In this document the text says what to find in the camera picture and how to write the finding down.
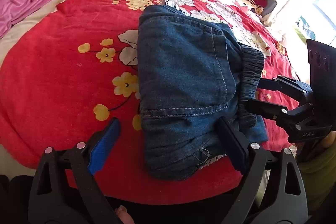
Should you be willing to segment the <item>green sleeve right forearm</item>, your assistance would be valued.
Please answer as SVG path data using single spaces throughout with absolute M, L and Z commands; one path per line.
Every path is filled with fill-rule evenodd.
M 316 211 L 335 185 L 335 143 L 308 162 L 299 162 L 308 211 Z

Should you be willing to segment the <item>right hand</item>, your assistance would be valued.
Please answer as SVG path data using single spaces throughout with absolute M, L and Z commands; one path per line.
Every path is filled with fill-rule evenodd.
M 335 131 L 331 131 L 323 140 L 320 140 L 308 153 L 320 154 L 327 150 L 335 142 Z

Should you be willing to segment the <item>left hand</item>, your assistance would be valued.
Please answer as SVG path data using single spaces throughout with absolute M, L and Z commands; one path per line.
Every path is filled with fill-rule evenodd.
M 123 224 L 135 224 L 133 218 L 130 216 L 130 214 L 127 212 L 126 207 L 120 205 L 115 210 L 116 215 L 120 218 Z

